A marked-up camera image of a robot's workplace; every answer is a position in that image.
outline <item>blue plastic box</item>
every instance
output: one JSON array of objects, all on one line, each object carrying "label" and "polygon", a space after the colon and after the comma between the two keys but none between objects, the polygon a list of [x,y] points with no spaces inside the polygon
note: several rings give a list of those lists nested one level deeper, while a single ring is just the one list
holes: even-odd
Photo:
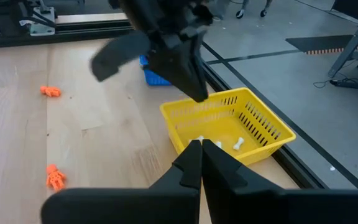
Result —
[{"label": "blue plastic box", "polygon": [[[140,56],[140,65],[148,65],[149,62],[145,55]],[[146,83],[149,85],[171,85],[170,82],[166,81],[165,79],[159,77],[156,73],[150,70],[144,70],[144,75],[146,77]]]}]

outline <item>wooden tabletop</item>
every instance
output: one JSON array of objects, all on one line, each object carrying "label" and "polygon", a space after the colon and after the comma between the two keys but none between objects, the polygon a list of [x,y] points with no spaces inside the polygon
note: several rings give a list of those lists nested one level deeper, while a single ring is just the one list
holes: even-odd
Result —
[{"label": "wooden tabletop", "polygon": [[[48,164],[66,174],[68,188],[139,188],[177,157],[159,106],[186,96],[173,86],[146,85],[138,60],[97,82],[90,58],[106,41],[0,49],[1,224],[40,223],[40,207],[53,193],[45,186]],[[40,85],[59,87],[61,97],[41,95]],[[249,167],[297,188],[271,157]],[[200,218],[210,223],[204,195]]]}]

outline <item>orange figurine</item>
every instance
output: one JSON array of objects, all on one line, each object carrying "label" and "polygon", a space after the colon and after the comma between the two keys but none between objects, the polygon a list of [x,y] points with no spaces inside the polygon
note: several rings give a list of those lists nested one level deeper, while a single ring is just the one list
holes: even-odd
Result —
[{"label": "orange figurine", "polygon": [[57,169],[56,165],[49,165],[47,167],[47,174],[47,186],[52,186],[55,191],[65,188],[63,180],[66,179],[66,176]]},{"label": "orange figurine", "polygon": [[47,87],[47,86],[41,86],[40,91],[42,94],[45,94],[49,97],[58,97],[60,96],[60,90],[56,87]]}]

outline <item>yellow plastic basket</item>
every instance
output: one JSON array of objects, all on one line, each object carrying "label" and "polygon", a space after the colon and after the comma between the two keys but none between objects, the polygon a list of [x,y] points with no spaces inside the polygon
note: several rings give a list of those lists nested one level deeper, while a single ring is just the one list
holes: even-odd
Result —
[{"label": "yellow plastic basket", "polygon": [[[261,161],[295,134],[249,89],[238,88],[209,95],[202,103],[192,99],[160,107],[170,139],[178,154],[199,136],[222,142],[222,148],[245,165]],[[234,150],[242,137],[244,143]]]}]

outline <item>concrete floor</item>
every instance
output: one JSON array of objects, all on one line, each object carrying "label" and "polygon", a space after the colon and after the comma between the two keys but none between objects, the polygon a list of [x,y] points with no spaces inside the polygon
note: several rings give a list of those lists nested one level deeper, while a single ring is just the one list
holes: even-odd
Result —
[{"label": "concrete floor", "polygon": [[[234,58],[295,49],[285,42],[290,37],[353,34],[357,24],[325,12],[324,0],[274,1],[267,16],[259,17],[264,1],[250,1],[246,14],[236,19],[241,5],[230,4],[225,20],[217,21],[205,42],[221,57]],[[203,58],[215,60],[202,49]],[[325,81],[339,54],[283,54],[231,62],[243,77],[277,108],[320,144],[358,178],[358,90],[328,84],[318,89],[314,82]],[[357,62],[341,70],[358,78]],[[245,86],[223,64],[211,66],[232,88]],[[289,144],[298,156],[330,188],[354,186],[302,138]]]}]

